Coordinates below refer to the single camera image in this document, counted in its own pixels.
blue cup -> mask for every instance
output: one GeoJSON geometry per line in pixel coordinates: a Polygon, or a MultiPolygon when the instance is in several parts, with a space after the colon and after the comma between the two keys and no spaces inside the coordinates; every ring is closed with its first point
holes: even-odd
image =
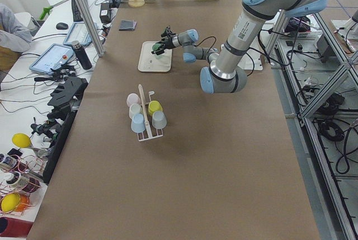
{"type": "Polygon", "coordinates": [[[142,133],[145,130],[144,116],[141,113],[137,113],[133,116],[130,128],[135,133],[142,133]]]}

bottle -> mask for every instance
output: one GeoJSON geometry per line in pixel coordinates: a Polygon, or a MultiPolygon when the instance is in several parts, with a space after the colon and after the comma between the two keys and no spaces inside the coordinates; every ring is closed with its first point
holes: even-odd
{"type": "Polygon", "coordinates": [[[40,187],[40,182],[33,177],[22,175],[19,172],[6,173],[4,175],[6,183],[24,192],[32,193],[40,187]]]}
{"type": "Polygon", "coordinates": [[[27,169],[24,163],[19,162],[17,159],[0,153],[0,169],[4,171],[11,171],[18,168],[20,171],[25,171],[27,169]]]}
{"type": "Polygon", "coordinates": [[[78,40],[72,41],[72,49],[83,69],[88,70],[92,68],[91,61],[88,58],[84,47],[81,45],[81,43],[79,43],[78,40]]]}

robotic arm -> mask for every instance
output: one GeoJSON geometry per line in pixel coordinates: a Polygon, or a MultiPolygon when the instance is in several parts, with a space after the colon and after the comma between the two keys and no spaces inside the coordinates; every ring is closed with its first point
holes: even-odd
{"type": "Polygon", "coordinates": [[[199,39],[195,30],[173,35],[165,33],[164,38],[153,47],[153,53],[161,54],[164,49],[184,47],[184,61],[206,59],[209,67],[200,72],[201,88],[206,93],[232,93],[240,91],[246,84],[245,72],[238,63],[267,20],[275,17],[279,10],[286,11],[286,17],[304,16],[323,10],[328,0],[242,0],[242,13],[229,35],[220,54],[215,49],[195,49],[199,39]]]}

yellow ball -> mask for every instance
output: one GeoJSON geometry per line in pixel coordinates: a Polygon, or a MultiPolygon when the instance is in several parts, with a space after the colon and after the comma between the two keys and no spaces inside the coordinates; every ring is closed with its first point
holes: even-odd
{"type": "Polygon", "coordinates": [[[31,140],[26,134],[18,133],[13,135],[12,143],[19,148],[28,148],[31,145],[31,140]]]}

keyboard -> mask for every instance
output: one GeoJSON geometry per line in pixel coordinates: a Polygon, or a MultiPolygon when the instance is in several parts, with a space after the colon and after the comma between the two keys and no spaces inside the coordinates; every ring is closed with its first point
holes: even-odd
{"type": "Polygon", "coordinates": [[[71,0],[71,7],[72,7],[73,22],[81,22],[81,21],[83,21],[83,18],[81,16],[81,13],[80,13],[80,11],[78,9],[78,6],[77,6],[75,0],[71,0]]]}

